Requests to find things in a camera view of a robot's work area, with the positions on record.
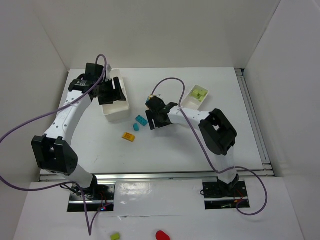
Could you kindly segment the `lime green lego brick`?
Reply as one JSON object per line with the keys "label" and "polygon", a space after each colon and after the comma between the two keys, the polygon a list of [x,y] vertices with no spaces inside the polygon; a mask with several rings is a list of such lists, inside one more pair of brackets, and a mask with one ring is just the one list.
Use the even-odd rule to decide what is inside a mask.
{"label": "lime green lego brick", "polygon": [[199,102],[202,102],[207,95],[207,91],[199,91],[197,99]]}
{"label": "lime green lego brick", "polygon": [[197,93],[195,92],[195,90],[193,90],[193,91],[191,92],[191,96],[192,96],[193,98],[198,99],[201,95],[200,95],[200,94],[197,94]]}

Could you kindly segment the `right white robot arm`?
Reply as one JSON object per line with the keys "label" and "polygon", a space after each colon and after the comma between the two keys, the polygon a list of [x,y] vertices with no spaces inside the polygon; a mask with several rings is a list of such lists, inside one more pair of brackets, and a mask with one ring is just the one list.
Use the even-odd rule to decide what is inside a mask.
{"label": "right white robot arm", "polygon": [[234,145],[237,131],[220,109],[199,111],[179,106],[170,102],[165,104],[157,96],[150,97],[146,102],[146,116],[151,130],[172,124],[190,127],[196,134],[199,131],[202,140],[196,136],[201,149],[209,150],[215,155],[216,167],[210,163],[217,173],[218,186],[221,191],[230,192],[239,181],[235,169]]}

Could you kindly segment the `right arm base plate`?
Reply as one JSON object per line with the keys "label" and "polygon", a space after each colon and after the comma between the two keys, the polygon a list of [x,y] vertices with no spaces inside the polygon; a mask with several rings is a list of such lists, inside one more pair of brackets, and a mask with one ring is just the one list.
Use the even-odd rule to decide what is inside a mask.
{"label": "right arm base plate", "polygon": [[239,181],[231,191],[223,190],[217,181],[202,183],[200,194],[204,197],[205,210],[224,210],[250,208],[247,187]]}

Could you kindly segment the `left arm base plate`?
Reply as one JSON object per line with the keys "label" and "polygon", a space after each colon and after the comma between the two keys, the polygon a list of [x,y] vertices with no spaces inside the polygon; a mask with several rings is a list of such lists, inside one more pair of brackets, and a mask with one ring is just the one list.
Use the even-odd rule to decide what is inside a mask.
{"label": "left arm base plate", "polygon": [[[73,184],[71,187],[63,187],[70,190],[68,200],[68,213],[81,213],[85,211],[83,198],[79,188]],[[94,195],[85,194],[86,207],[88,212],[96,212],[101,208],[101,212],[114,211],[115,184],[98,185],[98,189]]]}

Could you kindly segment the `pale green lego brick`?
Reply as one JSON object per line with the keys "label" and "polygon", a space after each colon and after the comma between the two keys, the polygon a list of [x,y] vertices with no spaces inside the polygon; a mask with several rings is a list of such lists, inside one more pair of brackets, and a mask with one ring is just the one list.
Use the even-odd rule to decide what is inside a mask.
{"label": "pale green lego brick", "polygon": [[202,93],[202,90],[201,90],[201,89],[198,89],[198,88],[195,89],[194,91],[195,91],[197,94],[201,94],[201,93]]}

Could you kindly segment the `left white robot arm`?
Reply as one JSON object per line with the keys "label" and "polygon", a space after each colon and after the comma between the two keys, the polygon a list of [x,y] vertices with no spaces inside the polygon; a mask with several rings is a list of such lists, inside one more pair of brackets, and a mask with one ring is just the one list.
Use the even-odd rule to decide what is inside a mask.
{"label": "left white robot arm", "polygon": [[87,63],[85,72],[69,84],[62,110],[52,125],[42,136],[34,136],[31,141],[40,169],[78,184],[79,190],[91,196],[99,191],[97,177],[79,165],[71,143],[80,119],[93,99],[101,106],[126,101],[124,81],[118,69]]}

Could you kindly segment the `orange lego brick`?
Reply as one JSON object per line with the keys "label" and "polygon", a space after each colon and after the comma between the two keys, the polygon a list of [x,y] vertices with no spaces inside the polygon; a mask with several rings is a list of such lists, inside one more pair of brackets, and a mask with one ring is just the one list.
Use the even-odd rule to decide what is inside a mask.
{"label": "orange lego brick", "polygon": [[125,133],[122,135],[122,138],[123,138],[124,140],[129,141],[129,142],[134,142],[134,140],[135,140],[136,137],[135,137],[133,134],[129,133],[129,132],[125,132]]}

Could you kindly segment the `multicolour lego tower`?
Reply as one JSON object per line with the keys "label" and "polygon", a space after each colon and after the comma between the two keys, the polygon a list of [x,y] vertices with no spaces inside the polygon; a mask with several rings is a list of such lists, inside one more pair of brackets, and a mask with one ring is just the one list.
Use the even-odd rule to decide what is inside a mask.
{"label": "multicolour lego tower", "polygon": [[151,94],[147,97],[146,99],[146,102],[145,102],[145,105],[148,107],[148,108],[152,108],[154,105],[155,105],[155,101],[153,100],[153,98],[155,97],[155,95]]}

